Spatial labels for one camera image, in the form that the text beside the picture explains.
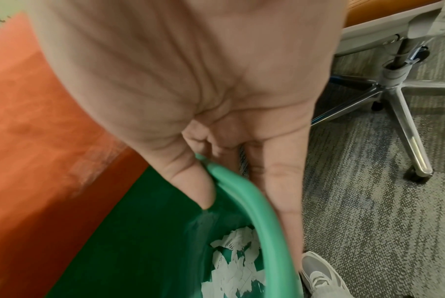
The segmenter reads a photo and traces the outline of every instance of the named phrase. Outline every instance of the white sneaker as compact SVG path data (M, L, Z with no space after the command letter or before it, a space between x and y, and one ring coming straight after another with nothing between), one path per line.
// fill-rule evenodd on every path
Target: white sneaker
M301 278L311 294L316 289L328 285L340 287L350 294L342 277L326 260L316 253L312 251L304 253L301 264L303 266L300 272Z

